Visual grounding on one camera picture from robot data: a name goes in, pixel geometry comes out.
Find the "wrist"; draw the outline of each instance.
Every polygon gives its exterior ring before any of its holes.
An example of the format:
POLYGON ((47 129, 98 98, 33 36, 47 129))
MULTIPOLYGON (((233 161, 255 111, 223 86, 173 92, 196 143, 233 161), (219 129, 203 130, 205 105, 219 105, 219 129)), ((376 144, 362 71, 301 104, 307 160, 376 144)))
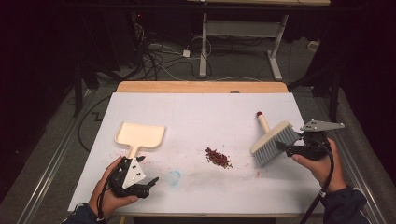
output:
POLYGON ((332 181, 330 183, 329 187, 327 188, 326 192, 331 193, 331 192, 335 192, 340 189, 344 189, 346 187, 347 187, 347 184, 344 182, 344 180, 332 181))
POLYGON ((91 208, 91 210, 98 216, 98 208, 95 203, 89 202, 88 206, 91 208))

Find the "dustpan handle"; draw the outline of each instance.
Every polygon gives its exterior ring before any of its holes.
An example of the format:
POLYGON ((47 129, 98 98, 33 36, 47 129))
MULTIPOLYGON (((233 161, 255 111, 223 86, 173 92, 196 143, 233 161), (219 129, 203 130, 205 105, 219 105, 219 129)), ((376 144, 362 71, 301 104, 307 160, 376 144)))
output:
POLYGON ((127 156, 126 158, 127 158, 127 159, 135 158, 138 149, 139 149, 139 148, 137 148, 137 147, 131 147, 131 149, 129 150, 128 156, 127 156))
POLYGON ((257 112, 257 119, 259 119, 259 122, 262 125, 262 129, 264 130, 264 132, 269 133, 270 127, 268 127, 267 120, 265 119, 261 111, 257 112))

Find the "white board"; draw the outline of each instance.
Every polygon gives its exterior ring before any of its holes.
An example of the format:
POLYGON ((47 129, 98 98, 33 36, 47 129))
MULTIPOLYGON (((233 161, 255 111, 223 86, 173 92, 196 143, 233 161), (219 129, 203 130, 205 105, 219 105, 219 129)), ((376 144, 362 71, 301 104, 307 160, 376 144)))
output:
MULTIPOLYGON (((178 216, 268 216, 302 214, 318 193, 310 171, 282 153, 260 168, 250 147, 269 127, 288 120, 304 125, 291 93, 113 93, 102 126, 69 205, 86 203, 107 166, 127 155, 114 136, 123 121, 166 126, 162 144, 141 150, 147 178, 159 177, 146 199, 116 214, 178 216), (233 168, 208 162, 210 147, 229 156, 233 168)), ((322 213, 320 204, 315 210, 322 213)))

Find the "tabletop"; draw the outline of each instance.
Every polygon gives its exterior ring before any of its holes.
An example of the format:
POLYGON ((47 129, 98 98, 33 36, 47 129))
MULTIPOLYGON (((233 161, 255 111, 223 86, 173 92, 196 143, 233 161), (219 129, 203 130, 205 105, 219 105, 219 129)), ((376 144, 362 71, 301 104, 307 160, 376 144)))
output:
MULTIPOLYGON (((81 174, 69 210, 89 200, 106 166, 128 148, 114 140, 125 122, 165 126, 162 144, 140 150, 147 179, 160 180, 146 199, 115 215, 172 217, 300 216, 316 197, 311 173, 285 153, 259 167, 250 154, 263 136, 256 113, 270 127, 288 120, 299 131, 303 120, 282 83, 122 82, 113 93, 81 174), (206 158, 207 148, 228 156, 223 168, 206 158)), ((322 213, 318 206, 315 213, 322 213)))

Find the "dark background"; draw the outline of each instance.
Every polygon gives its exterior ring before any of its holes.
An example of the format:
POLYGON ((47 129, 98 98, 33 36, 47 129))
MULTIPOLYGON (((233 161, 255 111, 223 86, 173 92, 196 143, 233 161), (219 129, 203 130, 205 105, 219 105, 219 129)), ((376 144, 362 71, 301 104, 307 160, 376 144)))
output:
MULTIPOLYGON (((361 16, 336 17, 331 24, 328 15, 290 16, 284 39, 293 41, 304 36, 322 40, 307 75, 335 64, 352 110, 395 183, 396 170, 391 165, 396 160, 392 141, 396 127, 396 91, 393 89, 396 24, 389 7, 391 1, 332 1, 332 4, 368 4, 368 7, 361 16)), ((2 200, 45 131, 47 122, 72 87, 77 64, 89 58, 107 69, 118 70, 121 64, 134 59, 134 55, 125 53, 133 51, 134 36, 125 19, 130 16, 126 12, 79 14, 58 8, 50 0, 8 1, 2 2, 0 8, 2 200)), ((199 14, 145 12, 141 15, 145 29, 163 33, 171 39, 177 36, 181 42, 188 43, 191 35, 201 32, 199 14)), ((226 19, 232 16, 214 15, 226 19)), ((262 16, 238 15, 239 19, 247 20, 262 20, 262 16)), ((95 72, 88 68, 82 70, 86 81, 95 72)), ((94 81, 87 82, 94 86, 94 81)), ((332 72, 309 84, 319 86, 321 95, 331 83, 332 72)))

